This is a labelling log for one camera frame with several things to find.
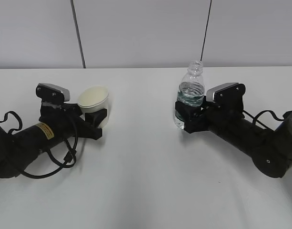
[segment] bottle neck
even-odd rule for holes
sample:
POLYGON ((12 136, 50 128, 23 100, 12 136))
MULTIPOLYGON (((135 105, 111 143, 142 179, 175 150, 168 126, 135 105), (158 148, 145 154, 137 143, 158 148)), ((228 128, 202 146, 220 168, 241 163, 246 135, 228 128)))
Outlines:
POLYGON ((203 73, 203 64, 201 61, 192 61, 187 69, 189 75, 198 77, 203 73))
POLYGON ((202 75, 203 71, 191 71, 190 69, 188 69, 187 73, 189 76, 197 78, 202 75))

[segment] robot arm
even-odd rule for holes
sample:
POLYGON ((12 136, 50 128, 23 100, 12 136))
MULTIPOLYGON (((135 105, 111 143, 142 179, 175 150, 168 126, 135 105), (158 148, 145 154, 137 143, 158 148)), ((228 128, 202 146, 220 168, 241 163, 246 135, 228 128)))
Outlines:
POLYGON ((226 83, 209 89, 201 107, 177 101, 175 109, 185 120, 188 133, 209 130, 250 156, 267 176, 283 177, 292 166, 292 111, 283 115, 284 121, 275 131, 257 120, 263 112, 251 123, 244 119, 243 113, 251 116, 243 109, 244 93, 244 84, 226 83))
POLYGON ((42 99, 40 123, 19 131, 22 129, 22 121, 13 111, 7 112, 4 120, 0 121, 5 122, 8 114, 12 114, 19 122, 19 128, 11 129, 8 133, 0 127, 0 178, 17 177, 20 174, 34 179, 50 177, 63 168, 74 166, 79 137, 97 140, 102 136, 102 129, 98 126, 107 116, 106 109, 85 114, 83 120, 77 104, 65 103, 70 100, 70 92, 67 89, 40 83, 36 88, 36 95, 42 99), (72 136, 75 137, 73 147, 67 140, 72 136), (51 148, 61 142, 65 142, 69 150, 63 163, 55 159, 50 152, 51 148), (25 168, 43 152, 47 152, 59 168, 41 176, 25 172, 25 168))

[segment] black line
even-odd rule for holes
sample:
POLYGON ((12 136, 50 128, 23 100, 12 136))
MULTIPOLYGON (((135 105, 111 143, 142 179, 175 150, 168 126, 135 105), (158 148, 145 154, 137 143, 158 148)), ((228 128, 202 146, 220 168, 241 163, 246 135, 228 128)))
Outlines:
MULTIPOLYGON (((255 119, 254 116, 252 116, 250 113, 248 113, 247 111, 243 110, 243 113, 247 114, 250 118, 252 118, 253 120, 255 119)), ((259 120, 256 120, 257 123, 259 123, 260 125, 262 125, 264 128, 271 130, 268 126, 266 126, 265 124, 263 124, 262 122, 260 122, 259 120)))
POLYGON ((206 29, 205 29, 204 41, 203 41, 203 47, 202 47, 202 53, 201 53, 201 59, 200 59, 201 61, 203 59, 203 52, 204 52, 204 47, 205 47, 205 40, 206 40, 206 35, 207 35, 207 29, 208 29, 208 22, 209 22, 210 13, 211 13, 211 2, 209 4, 209 10, 208 10, 208 16, 207 16, 207 22, 206 22, 206 29))
POLYGON ((86 68, 85 67, 85 61, 84 61, 82 44, 81 44, 81 39, 80 39, 80 33, 79 33, 79 28, 78 28, 78 23, 77 23, 74 0, 70 0, 70 5, 71 5, 71 11, 73 13, 73 18, 74 18, 74 23, 75 23, 75 29, 76 29, 76 34, 77 34, 77 39, 78 39, 78 44, 79 44, 79 50, 80 50, 80 55, 81 55, 81 60, 82 60, 82 66, 83 66, 83 68, 86 68))

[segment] cup rim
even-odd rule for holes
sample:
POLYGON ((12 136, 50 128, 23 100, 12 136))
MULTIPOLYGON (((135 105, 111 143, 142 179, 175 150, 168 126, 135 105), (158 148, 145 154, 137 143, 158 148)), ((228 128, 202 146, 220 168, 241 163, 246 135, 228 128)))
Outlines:
POLYGON ((78 97, 78 99, 77 99, 77 105, 78 105, 79 107, 81 107, 81 108, 93 108, 93 107, 96 107, 96 106, 98 106, 98 105, 104 103, 104 102, 109 98, 109 94, 110 94, 110 93, 109 93, 109 90, 108 90, 107 87, 105 87, 105 86, 93 86, 93 87, 90 87, 90 88, 86 89, 83 93, 82 93, 81 95, 79 95, 79 97, 78 97), (88 105, 88 106, 81 105, 81 104, 79 103, 79 102, 80 102, 80 100, 79 100, 80 97, 83 95, 83 93, 85 93, 87 90, 92 89, 92 88, 104 88, 105 91, 107 92, 106 97, 105 97, 103 100, 101 100, 100 102, 95 103, 95 104, 92 104, 92 105, 88 105))

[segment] white wall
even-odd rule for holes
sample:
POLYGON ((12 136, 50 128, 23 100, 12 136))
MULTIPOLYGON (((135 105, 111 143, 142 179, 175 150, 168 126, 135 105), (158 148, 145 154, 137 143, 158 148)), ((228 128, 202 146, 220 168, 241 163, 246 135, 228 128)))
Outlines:
POLYGON ((199 59, 209 0, 77 0, 86 66, 179 67, 199 59))
MULTIPOLYGON (((186 67, 210 0, 74 0, 87 68, 186 67)), ((209 66, 292 65, 292 0, 212 0, 209 66)), ((70 0, 0 0, 0 68, 81 68, 70 0)))
POLYGON ((292 65, 292 0, 213 0, 205 66, 292 65))
POLYGON ((0 68, 81 68, 69 0, 0 0, 0 68))

